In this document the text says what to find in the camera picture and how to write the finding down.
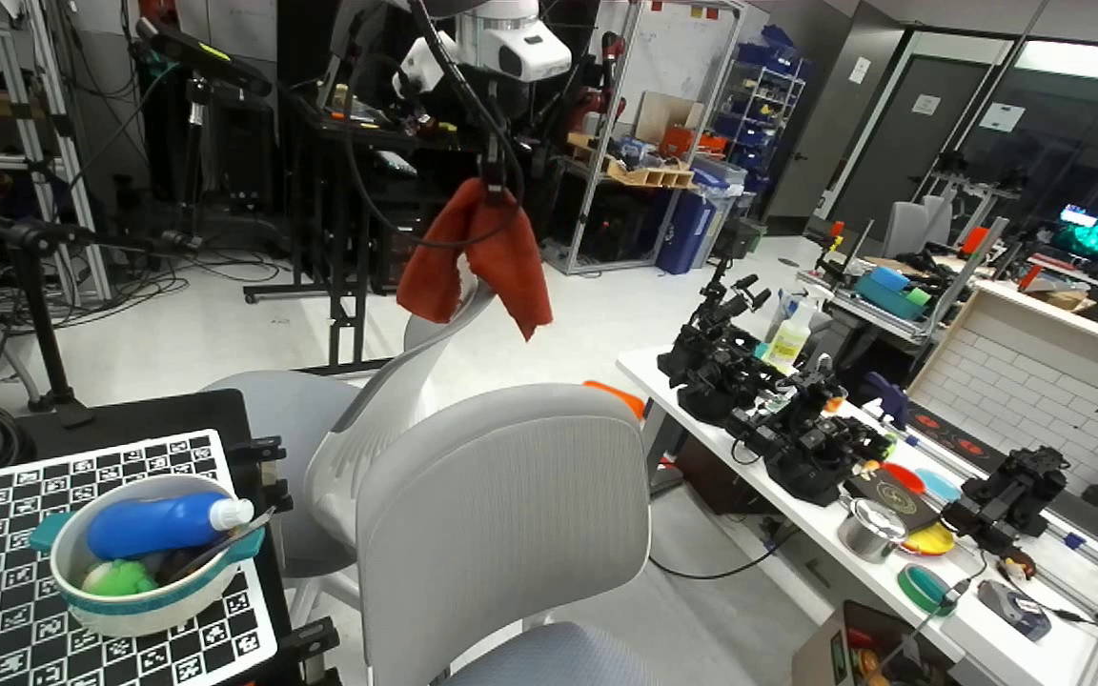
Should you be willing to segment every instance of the red cloth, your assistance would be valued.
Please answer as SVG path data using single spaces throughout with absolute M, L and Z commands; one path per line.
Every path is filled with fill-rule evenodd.
M 448 321 L 462 301 L 457 260 L 499 295 L 523 341 L 551 321 L 532 221 L 508 192 L 465 181 L 400 270 L 395 301 L 422 321 Z

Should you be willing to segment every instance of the chair backrest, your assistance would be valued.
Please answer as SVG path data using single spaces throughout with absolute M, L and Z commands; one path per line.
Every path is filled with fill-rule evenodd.
M 495 295 L 485 281 L 472 281 L 448 323 L 410 323 L 402 337 L 402 354 L 381 365 L 349 399 L 341 421 L 322 436 L 305 473 L 305 502 L 310 520 L 329 539 L 353 549 L 357 479 L 367 477 L 372 453 L 415 421 L 439 354 L 490 307 L 490 296 Z
M 363 646 L 378 686 L 428 686 L 489 632 L 622 589 L 648 558 L 643 431 L 583 385 L 448 404 L 357 492 Z

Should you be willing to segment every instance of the door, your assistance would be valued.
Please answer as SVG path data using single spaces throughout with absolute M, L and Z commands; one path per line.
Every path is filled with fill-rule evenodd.
M 957 131 L 967 99 L 979 91 L 986 65 L 912 59 L 892 91 L 874 136 L 864 140 L 854 174 L 846 181 L 829 219 L 860 234 L 875 221 L 864 253 L 875 253 L 888 234 L 892 201 L 907 201 L 932 157 Z
M 809 219 L 838 174 L 904 46 L 904 26 L 860 8 L 794 145 L 765 219 Z

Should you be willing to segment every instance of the ceiling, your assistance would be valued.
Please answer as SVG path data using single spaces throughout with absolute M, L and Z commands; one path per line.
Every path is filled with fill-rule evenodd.
M 1020 36 L 1046 0 L 868 0 L 868 3 L 915 26 Z M 1098 0 L 1048 0 L 1034 36 L 1098 42 Z

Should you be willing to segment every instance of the checkered board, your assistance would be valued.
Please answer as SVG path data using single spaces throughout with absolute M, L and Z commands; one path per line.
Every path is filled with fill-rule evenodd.
M 277 652 L 256 566 L 195 620 L 111 639 L 70 618 L 48 561 L 31 549 L 36 520 L 160 473 L 202 473 L 233 492 L 214 431 L 166 436 L 0 468 L 0 684 L 5 686 L 160 686 L 226 684 Z

